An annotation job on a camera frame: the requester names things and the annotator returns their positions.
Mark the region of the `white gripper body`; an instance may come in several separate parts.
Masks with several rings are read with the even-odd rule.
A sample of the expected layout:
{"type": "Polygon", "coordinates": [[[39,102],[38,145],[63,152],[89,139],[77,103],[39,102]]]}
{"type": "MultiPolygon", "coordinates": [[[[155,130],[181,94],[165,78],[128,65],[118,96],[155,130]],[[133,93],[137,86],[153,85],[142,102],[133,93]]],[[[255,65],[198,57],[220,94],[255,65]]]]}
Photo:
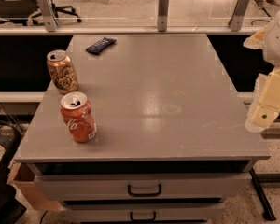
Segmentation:
{"type": "Polygon", "coordinates": [[[263,58],[274,66],[280,66],[280,10],[269,22],[264,35],[263,58]]]}

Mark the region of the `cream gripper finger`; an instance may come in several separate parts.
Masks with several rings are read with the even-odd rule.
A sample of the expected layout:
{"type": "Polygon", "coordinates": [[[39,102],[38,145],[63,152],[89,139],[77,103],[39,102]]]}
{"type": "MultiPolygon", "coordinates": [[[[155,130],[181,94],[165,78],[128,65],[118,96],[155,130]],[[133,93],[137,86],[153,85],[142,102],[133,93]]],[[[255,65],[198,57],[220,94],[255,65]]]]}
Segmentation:
{"type": "Polygon", "coordinates": [[[265,25],[250,37],[248,37],[244,42],[244,46],[248,49],[264,49],[267,28],[268,26],[265,25]]]}
{"type": "Polygon", "coordinates": [[[280,114],[280,67],[268,75],[259,74],[254,87],[245,128],[252,133],[268,129],[280,114]]]}

